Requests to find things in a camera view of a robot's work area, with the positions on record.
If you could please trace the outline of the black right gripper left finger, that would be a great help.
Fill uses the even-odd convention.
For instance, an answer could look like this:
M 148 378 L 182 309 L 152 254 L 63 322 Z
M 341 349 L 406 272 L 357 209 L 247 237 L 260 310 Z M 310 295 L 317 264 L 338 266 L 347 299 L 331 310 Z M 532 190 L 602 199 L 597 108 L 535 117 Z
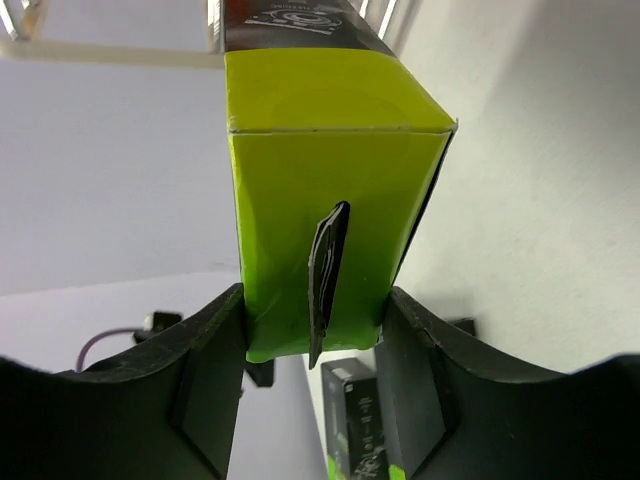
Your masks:
M 246 345 L 243 289 L 87 370 L 1 362 L 5 479 L 223 479 Z

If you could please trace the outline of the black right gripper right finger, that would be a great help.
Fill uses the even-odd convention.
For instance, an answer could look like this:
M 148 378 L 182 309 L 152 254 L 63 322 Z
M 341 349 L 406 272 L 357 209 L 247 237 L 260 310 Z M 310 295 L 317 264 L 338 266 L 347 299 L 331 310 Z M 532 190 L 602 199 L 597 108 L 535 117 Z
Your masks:
M 506 354 L 400 288 L 375 350 L 387 458 L 407 479 L 635 479 L 639 358 L 563 374 Z

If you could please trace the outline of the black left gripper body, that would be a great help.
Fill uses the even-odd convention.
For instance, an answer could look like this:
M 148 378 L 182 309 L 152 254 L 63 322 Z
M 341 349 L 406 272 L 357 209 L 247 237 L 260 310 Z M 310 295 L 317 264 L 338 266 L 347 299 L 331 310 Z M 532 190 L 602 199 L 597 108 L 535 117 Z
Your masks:
M 275 382 L 275 360 L 263 363 L 245 362 L 245 372 L 257 388 L 271 388 Z

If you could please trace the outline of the black green razor box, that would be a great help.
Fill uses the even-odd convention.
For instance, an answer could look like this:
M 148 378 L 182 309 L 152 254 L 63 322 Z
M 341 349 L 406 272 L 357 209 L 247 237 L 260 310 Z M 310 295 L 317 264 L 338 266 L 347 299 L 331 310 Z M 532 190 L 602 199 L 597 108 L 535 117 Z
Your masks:
M 347 1 L 227 1 L 253 363 L 368 349 L 456 121 Z
M 326 457 L 330 479 L 405 479 L 390 461 L 378 372 L 358 358 L 321 365 Z

